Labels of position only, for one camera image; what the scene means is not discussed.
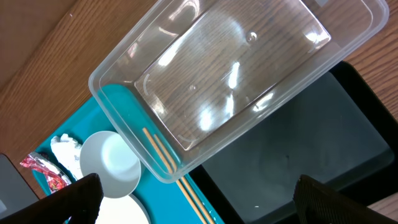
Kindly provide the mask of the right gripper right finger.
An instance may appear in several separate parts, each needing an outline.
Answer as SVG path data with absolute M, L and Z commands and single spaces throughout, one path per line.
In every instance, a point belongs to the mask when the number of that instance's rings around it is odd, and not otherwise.
M 293 201 L 304 224 L 397 224 L 307 175 L 298 179 Z

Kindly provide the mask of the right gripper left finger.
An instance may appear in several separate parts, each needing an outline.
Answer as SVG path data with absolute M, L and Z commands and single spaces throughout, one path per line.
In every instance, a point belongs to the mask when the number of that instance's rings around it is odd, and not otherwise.
M 95 223 L 103 197 L 100 177 L 92 173 L 3 218 L 1 223 Z

